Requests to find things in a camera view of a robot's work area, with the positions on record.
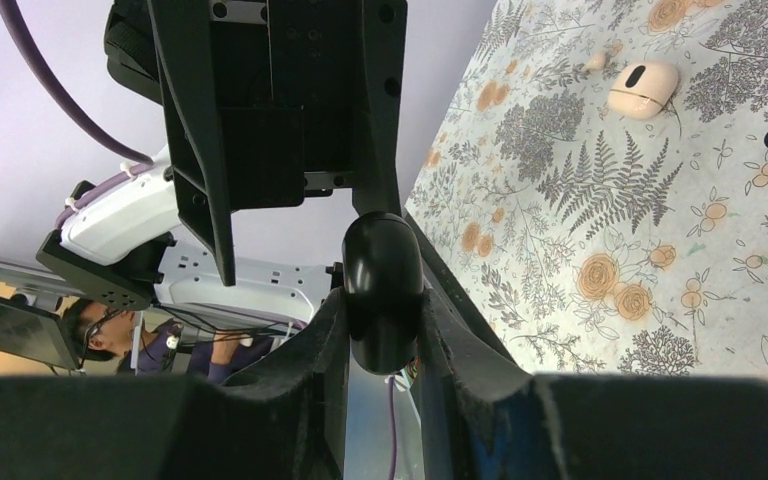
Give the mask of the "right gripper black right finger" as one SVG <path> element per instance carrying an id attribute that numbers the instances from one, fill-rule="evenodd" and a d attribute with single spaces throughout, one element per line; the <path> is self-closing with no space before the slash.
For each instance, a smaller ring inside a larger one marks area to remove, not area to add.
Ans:
<path id="1" fill-rule="evenodd" d="M 530 375 L 424 295 L 429 479 L 768 479 L 768 382 Z"/>

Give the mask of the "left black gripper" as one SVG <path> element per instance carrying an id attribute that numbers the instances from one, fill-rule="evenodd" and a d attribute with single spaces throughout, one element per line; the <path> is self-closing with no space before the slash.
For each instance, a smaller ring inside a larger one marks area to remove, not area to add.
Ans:
<path id="1" fill-rule="evenodd" d="M 178 216 L 236 284 L 231 212 L 348 188 L 399 214 L 405 1 L 116 1 L 108 72 L 161 105 Z"/>

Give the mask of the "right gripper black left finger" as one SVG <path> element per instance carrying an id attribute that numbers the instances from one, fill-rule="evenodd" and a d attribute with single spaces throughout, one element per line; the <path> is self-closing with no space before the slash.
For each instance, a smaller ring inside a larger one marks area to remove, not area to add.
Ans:
<path id="1" fill-rule="evenodd" d="M 339 479 L 344 293 L 216 386 L 190 375 L 0 377 L 0 479 Z"/>

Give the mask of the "black earbud charging case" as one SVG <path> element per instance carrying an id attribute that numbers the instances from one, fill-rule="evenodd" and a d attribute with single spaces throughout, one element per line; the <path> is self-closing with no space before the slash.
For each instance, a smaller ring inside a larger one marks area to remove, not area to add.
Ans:
<path id="1" fill-rule="evenodd" d="M 342 246 L 344 302 L 352 353 L 375 375 L 413 357 L 424 296 L 416 236 L 400 216 L 370 212 L 348 228 Z"/>

